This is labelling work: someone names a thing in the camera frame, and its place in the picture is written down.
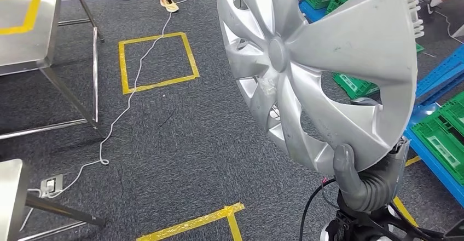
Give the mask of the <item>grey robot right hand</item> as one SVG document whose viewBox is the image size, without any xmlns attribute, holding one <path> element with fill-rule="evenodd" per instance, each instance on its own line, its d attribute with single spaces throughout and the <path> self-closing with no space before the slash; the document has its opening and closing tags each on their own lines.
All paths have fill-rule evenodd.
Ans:
<svg viewBox="0 0 464 241">
<path fill-rule="evenodd" d="M 341 144 L 333 159 L 335 178 L 346 201 L 377 199 L 390 202 L 401 187 L 410 141 L 401 137 L 392 150 L 370 168 L 358 172 L 352 147 Z"/>
</svg>

